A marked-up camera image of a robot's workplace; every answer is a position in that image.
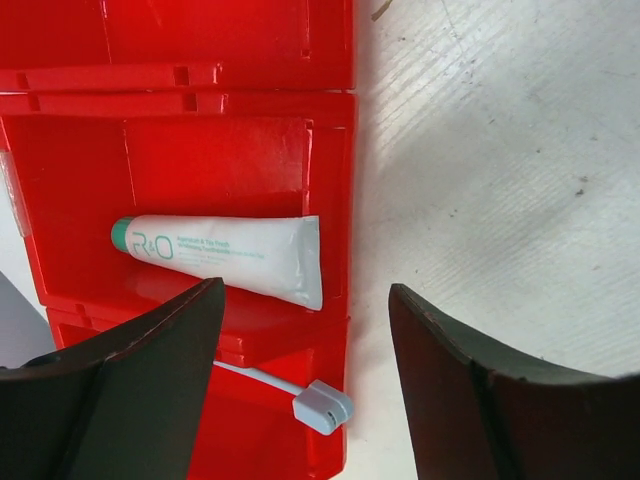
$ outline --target white toothpaste tube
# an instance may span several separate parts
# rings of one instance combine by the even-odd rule
[[[320,310],[318,220],[143,215],[118,220],[111,241],[143,262]]]

